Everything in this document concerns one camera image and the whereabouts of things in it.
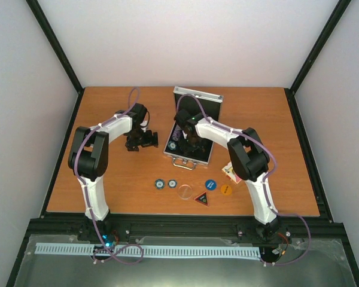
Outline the aluminium poker case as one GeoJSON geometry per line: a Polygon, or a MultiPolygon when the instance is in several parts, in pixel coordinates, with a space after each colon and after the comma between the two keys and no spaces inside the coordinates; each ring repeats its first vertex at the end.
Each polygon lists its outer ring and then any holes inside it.
{"type": "Polygon", "coordinates": [[[224,96],[174,87],[174,125],[167,139],[164,154],[175,167],[194,170],[197,165],[208,165],[213,141],[200,137],[195,125],[205,115],[219,120],[224,96]]]}

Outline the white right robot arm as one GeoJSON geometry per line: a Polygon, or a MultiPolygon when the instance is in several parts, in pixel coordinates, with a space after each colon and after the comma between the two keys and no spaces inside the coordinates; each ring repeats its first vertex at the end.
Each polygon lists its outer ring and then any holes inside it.
{"type": "Polygon", "coordinates": [[[202,113],[190,115],[185,109],[178,111],[174,120],[190,145],[199,146],[200,140],[207,139],[228,150],[235,174],[248,188],[256,221],[263,228],[277,227],[278,210],[272,200],[268,179],[270,152],[257,132],[252,128],[229,127],[202,113]]]}

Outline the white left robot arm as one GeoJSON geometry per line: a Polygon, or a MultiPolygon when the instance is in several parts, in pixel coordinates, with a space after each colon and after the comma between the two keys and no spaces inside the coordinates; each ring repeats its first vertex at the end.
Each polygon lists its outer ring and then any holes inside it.
{"type": "Polygon", "coordinates": [[[105,200],[104,173],[108,167],[109,144],[126,137],[128,151],[140,147],[158,147],[158,133],[148,129],[150,114],[140,103],[127,111],[117,111],[110,119],[92,127],[80,126],[74,133],[68,157],[68,167],[77,177],[86,205],[85,216],[95,220],[92,234],[101,241],[112,235],[112,225],[104,219],[109,207],[105,200]]]}

